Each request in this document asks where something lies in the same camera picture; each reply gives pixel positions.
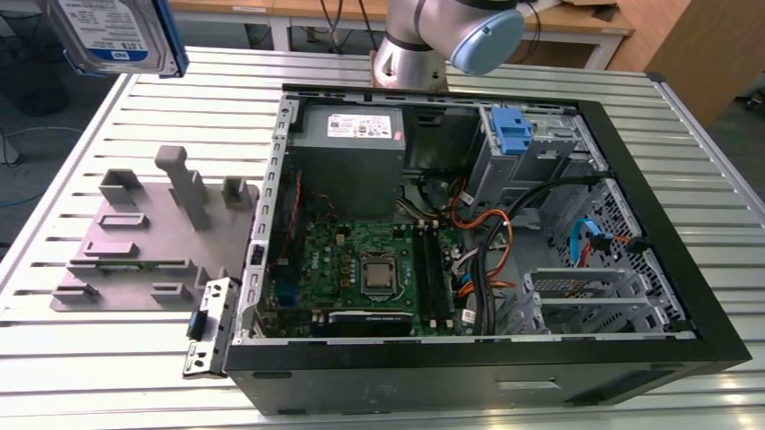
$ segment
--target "metal bracket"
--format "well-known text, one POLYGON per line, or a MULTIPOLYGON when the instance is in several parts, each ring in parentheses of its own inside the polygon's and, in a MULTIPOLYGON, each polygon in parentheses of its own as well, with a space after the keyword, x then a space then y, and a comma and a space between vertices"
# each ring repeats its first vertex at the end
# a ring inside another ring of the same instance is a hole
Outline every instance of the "metal bracket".
POLYGON ((190 344, 182 367, 184 379, 226 377, 222 362, 240 287, 235 278, 210 280, 204 286, 200 309, 188 320, 190 344))

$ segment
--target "sticker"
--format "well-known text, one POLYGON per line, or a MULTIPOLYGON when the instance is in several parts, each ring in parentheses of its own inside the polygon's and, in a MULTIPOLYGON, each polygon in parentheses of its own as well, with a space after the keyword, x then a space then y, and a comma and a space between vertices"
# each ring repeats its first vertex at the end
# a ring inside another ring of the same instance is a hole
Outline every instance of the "sticker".
POLYGON ((464 191, 459 193, 459 199, 464 202, 464 204, 473 204, 473 197, 464 191))
POLYGON ((496 387, 499 390, 560 390, 554 381, 500 381, 496 387))
POLYGON ((602 29, 599 32, 607 34, 630 34, 628 30, 618 30, 618 29, 602 29))
POLYGON ((130 8, 117 0, 58 0, 80 42, 101 59, 141 61, 148 47, 130 8))
POLYGON ((235 12, 265 13, 264 7, 231 6, 231 10, 235 12))
POLYGON ((384 115, 332 115, 327 120, 325 135, 391 139, 391 118, 384 115))
POLYGON ((475 312, 471 311, 469 309, 461 310, 461 322, 468 324, 475 323, 475 312))

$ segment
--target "table leg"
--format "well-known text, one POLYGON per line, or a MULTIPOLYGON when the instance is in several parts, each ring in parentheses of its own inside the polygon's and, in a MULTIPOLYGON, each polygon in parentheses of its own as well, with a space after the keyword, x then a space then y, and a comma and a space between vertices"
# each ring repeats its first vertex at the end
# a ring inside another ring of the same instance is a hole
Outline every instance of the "table leg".
POLYGON ((586 69, 606 70, 622 39, 623 36, 620 35, 610 35, 602 38, 598 45, 595 45, 595 49, 592 49, 592 54, 588 56, 587 64, 584 64, 586 69))
POLYGON ((289 52, 289 18, 285 16, 271 16, 268 17, 268 25, 271 26, 271 37, 273 38, 273 50, 289 52))

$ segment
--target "metal worktable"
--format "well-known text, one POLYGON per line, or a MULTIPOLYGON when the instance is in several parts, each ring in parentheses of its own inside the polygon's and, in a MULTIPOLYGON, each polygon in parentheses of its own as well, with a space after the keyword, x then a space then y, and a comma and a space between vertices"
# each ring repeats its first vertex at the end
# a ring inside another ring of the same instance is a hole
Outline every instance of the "metal worktable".
POLYGON ((118 78, 0 264, 1 428, 316 428, 316 421, 331 428, 359 421, 416 428, 765 427, 765 208, 670 90, 639 73, 503 66, 481 78, 451 70, 448 82, 453 91, 603 104, 754 356, 723 374, 680 380, 607 408, 265 418, 229 380, 180 379, 186 313, 54 313, 49 293, 100 204, 108 168, 161 180, 153 154, 173 142, 206 181, 239 175, 257 183, 281 82, 369 85, 364 56, 188 51, 184 79, 118 78))

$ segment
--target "white label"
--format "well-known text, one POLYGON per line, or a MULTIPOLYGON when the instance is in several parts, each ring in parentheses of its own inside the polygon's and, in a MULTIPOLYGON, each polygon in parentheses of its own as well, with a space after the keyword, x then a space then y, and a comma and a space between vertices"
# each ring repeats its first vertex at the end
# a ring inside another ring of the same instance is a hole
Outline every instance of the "white label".
POLYGON ((464 202, 464 204, 473 204, 473 197, 464 191, 459 193, 459 198, 464 202))
POLYGON ((628 30, 618 30, 618 29, 602 29, 599 32, 607 34, 630 34, 628 30))
POLYGON ((231 6, 231 10, 235 12, 265 13, 264 7, 231 6))
POLYGON ((461 310, 461 322, 468 324, 475 324, 475 312, 469 309, 461 310))
POLYGON ((132 11, 117 0, 58 0, 58 4, 88 49, 116 49, 122 53, 110 53, 117 60, 129 59, 124 51, 145 51, 132 11))
POLYGON ((384 115, 332 115, 327 121, 325 135, 391 139, 391 118, 384 115))

